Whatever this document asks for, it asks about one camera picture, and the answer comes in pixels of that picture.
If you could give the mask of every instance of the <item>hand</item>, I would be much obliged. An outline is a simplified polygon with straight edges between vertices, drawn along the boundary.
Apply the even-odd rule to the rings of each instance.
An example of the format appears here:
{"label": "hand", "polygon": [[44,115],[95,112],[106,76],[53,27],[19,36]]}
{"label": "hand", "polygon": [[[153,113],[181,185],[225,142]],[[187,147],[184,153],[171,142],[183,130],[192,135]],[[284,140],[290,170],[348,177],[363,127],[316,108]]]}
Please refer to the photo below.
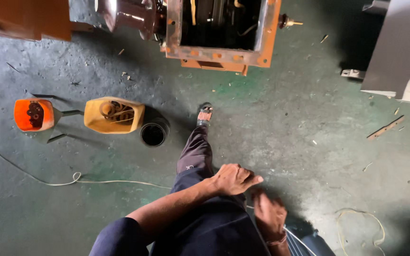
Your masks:
{"label": "hand", "polygon": [[252,193],[256,224],[267,242],[277,241],[283,237],[283,226],[287,211],[281,198],[271,201],[262,189]]}
{"label": "hand", "polygon": [[210,178],[221,195],[238,195],[249,187],[263,182],[262,176],[242,168],[239,164],[221,166],[218,173]]}

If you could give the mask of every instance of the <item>orange container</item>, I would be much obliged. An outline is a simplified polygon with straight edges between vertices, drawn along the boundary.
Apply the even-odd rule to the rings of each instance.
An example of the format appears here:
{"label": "orange container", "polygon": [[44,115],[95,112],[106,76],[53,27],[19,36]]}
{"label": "orange container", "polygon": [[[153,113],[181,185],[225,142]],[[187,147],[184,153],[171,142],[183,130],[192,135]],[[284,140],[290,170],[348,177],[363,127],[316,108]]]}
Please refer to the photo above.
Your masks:
{"label": "orange container", "polygon": [[[112,123],[101,114],[103,103],[116,101],[134,109],[132,124]],[[130,133],[140,128],[144,122],[145,105],[139,102],[128,101],[117,97],[102,97],[90,100],[85,106],[83,123],[86,127],[99,133],[122,134]]]}
{"label": "orange container", "polygon": [[[32,102],[37,102],[44,110],[44,118],[41,127],[33,127],[30,122],[31,116],[26,112],[29,110],[29,105]],[[14,120],[17,127],[24,132],[39,132],[50,129],[54,125],[53,106],[51,102],[39,98],[28,98],[15,101]]]}

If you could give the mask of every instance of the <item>yellow container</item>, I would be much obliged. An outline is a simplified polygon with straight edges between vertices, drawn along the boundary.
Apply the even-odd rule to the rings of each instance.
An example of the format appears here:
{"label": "yellow container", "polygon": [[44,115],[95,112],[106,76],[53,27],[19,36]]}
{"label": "yellow container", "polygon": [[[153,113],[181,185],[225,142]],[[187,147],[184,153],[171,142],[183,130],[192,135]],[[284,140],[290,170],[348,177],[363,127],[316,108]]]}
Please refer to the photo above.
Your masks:
{"label": "yellow container", "polygon": [[[134,109],[132,124],[111,122],[101,114],[101,105],[116,101]],[[122,134],[130,133],[140,128],[144,122],[145,105],[139,102],[128,101],[117,97],[102,97],[90,100],[85,106],[83,123],[86,127],[99,133]]]}

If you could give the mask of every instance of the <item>sandal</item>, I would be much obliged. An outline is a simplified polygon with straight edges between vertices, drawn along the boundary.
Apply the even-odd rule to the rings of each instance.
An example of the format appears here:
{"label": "sandal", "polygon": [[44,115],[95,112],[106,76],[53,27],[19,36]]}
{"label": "sandal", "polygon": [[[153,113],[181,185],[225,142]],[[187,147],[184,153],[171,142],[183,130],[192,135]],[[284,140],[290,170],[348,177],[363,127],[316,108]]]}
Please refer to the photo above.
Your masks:
{"label": "sandal", "polygon": [[[206,102],[200,107],[200,113],[212,113],[213,114],[213,109],[210,109],[210,108],[213,108],[213,105],[209,102]],[[197,126],[200,126],[200,125],[209,127],[210,121],[209,120],[197,120]]]}

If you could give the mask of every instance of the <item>green painted floor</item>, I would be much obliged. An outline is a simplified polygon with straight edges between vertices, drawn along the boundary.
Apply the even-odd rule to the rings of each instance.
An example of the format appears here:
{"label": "green painted floor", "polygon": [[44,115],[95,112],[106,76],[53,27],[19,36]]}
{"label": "green painted floor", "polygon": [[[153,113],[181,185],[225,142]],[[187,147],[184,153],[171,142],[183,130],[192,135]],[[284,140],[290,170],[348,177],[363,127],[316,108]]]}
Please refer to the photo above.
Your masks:
{"label": "green painted floor", "polygon": [[[344,254],[336,218],[343,208],[379,218],[386,255],[410,255],[410,104],[369,99],[358,82],[340,77],[342,67],[368,64],[381,24],[360,12],[369,2],[283,1],[282,13],[305,24],[278,31],[271,68],[250,67],[247,77],[181,68],[127,28],[75,34],[72,42],[0,37],[0,152],[51,183],[70,182],[80,171],[92,180],[171,186],[197,106],[211,102],[215,166],[240,163],[261,174],[262,186],[282,196],[291,216],[310,221],[338,256]],[[71,3],[71,20],[102,22],[84,0]],[[84,127],[82,116],[71,116],[54,133],[71,137],[39,144],[13,121],[14,101],[29,92],[67,99],[53,100],[60,110],[83,110],[101,96],[144,102],[170,121],[170,134],[162,147],[147,148],[137,132],[99,134]],[[400,115],[399,127],[367,141]],[[87,255],[106,224],[167,193],[130,183],[49,187],[0,159],[0,255]],[[375,220],[347,215],[341,227],[350,255],[382,255],[372,246],[381,236]]]}

